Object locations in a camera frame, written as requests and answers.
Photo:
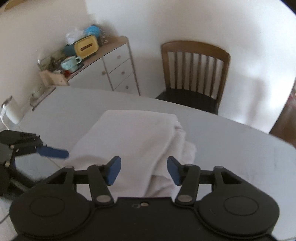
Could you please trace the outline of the white sweatshirt with monogram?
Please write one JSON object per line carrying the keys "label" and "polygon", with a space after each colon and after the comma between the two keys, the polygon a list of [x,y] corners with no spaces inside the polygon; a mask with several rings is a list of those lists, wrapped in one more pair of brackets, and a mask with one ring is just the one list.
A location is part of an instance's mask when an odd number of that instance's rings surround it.
{"label": "white sweatshirt with monogram", "polygon": [[64,164],[86,170],[119,156],[121,170],[109,187],[114,199],[175,198],[180,188],[168,173],[167,158],[173,156],[181,164],[192,164],[196,152],[174,114],[108,110],[76,143]]}

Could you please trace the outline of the white kettle jug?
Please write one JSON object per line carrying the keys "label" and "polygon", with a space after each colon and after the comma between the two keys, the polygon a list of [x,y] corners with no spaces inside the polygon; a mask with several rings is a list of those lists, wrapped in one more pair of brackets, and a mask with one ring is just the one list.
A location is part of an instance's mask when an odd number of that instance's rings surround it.
{"label": "white kettle jug", "polygon": [[12,95],[7,98],[1,105],[1,122],[3,123],[5,128],[9,130],[10,128],[8,124],[6,124],[4,121],[5,115],[14,125],[18,125],[23,119],[22,110]]}

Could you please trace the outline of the glass teapot on tray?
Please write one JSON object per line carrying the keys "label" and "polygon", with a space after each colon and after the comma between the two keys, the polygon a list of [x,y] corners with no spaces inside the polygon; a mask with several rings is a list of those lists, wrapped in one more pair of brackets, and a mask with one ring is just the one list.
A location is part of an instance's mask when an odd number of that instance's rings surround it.
{"label": "glass teapot on tray", "polygon": [[35,86],[30,95],[30,107],[32,111],[35,111],[37,106],[47,97],[49,96],[56,87],[46,87],[43,84]]}

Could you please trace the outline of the wooden box tray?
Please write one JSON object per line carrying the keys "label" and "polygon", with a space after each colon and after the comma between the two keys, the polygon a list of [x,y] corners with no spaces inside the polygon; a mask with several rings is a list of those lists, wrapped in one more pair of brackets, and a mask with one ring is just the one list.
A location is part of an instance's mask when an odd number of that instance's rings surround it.
{"label": "wooden box tray", "polygon": [[67,79],[61,73],[53,73],[49,70],[39,72],[39,76],[45,87],[68,86]]}

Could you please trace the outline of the light blue mug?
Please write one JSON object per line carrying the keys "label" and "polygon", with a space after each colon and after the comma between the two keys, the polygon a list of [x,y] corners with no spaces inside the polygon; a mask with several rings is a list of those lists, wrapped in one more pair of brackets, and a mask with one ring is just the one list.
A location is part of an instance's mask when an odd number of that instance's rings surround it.
{"label": "light blue mug", "polygon": [[82,62],[80,57],[70,56],[61,62],[61,68],[65,71],[69,71],[70,73],[74,73],[78,70],[78,64]]}

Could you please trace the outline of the brown wooden chair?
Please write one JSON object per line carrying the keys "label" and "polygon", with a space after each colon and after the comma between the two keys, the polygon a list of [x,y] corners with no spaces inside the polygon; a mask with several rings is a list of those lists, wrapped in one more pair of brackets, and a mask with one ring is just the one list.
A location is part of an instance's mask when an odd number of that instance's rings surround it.
{"label": "brown wooden chair", "polygon": [[162,44],[165,90],[157,99],[218,114],[230,54],[220,47],[179,40]]}

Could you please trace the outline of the white drawer cabinet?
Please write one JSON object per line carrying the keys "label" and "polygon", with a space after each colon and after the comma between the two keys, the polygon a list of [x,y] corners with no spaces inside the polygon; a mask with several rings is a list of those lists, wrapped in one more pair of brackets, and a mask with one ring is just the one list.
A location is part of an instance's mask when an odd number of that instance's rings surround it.
{"label": "white drawer cabinet", "polygon": [[108,43],[82,62],[68,84],[81,89],[102,89],[140,95],[129,40],[108,37]]}

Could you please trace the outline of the yellow tissue box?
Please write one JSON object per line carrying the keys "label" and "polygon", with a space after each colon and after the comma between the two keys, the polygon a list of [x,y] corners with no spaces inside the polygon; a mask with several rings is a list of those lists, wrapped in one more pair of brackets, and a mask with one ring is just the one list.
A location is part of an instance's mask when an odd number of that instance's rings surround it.
{"label": "yellow tissue box", "polygon": [[85,59],[96,53],[99,49],[97,39],[93,35],[89,35],[74,44],[74,50],[78,57]]}

